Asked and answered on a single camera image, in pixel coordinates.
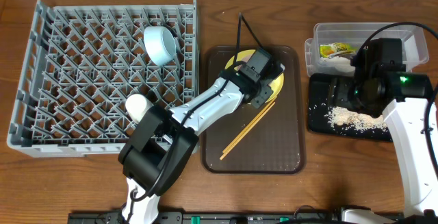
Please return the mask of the rice and shell scraps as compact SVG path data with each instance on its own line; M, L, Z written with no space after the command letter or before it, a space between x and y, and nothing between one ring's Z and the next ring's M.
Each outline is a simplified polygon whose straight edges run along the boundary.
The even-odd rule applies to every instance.
M316 132L387 132L384 118L372 118L325 103L310 104L307 108L309 127Z

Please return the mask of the white tissue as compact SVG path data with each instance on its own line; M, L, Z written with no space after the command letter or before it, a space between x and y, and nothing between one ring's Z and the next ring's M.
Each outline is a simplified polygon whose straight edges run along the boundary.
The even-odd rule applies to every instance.
M342 73L354 73L355 67L350 65L350 59L334 56L332 58L320 58L325 65L333 67L335 70Z

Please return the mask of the green snack wrapper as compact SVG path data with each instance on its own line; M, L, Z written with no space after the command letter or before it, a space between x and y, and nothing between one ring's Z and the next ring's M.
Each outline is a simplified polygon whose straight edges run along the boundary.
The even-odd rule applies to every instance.
M356 53L356 49L346 43L334 42L327 45L320 45L319 52L323 58L333 58L339 55Z

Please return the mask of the light blue saucer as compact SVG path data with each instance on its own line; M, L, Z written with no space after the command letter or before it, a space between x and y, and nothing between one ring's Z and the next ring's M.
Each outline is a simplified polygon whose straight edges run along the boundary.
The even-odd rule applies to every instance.
M143 39L146 52L155 65L164 66L177 54L174 36L164 26L146 27Z

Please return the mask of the white small cup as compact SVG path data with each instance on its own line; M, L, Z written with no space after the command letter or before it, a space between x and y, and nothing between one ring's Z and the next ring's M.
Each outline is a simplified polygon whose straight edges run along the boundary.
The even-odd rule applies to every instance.
M126 110L134 123L139 123L153 104L141 94L129 96L125 102Z

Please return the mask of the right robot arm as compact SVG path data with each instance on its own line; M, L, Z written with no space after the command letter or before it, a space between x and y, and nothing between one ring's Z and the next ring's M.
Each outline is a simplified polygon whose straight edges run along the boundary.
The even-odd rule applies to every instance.
M437 222L437 122L427 75L386 72L333 83L333 105L382 117L393 141L404 189L402 223Z

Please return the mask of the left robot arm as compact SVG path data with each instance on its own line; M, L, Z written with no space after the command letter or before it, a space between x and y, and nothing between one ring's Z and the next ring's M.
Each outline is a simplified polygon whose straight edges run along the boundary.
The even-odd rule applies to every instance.
M200 134L244 103L262 106L273 93L271 83L285 70L279 62L240 66L221 71L209 89L170 110L139 94L126 100L136 128L118 156L128 184L125 223L153 223L159 198L182 173Z

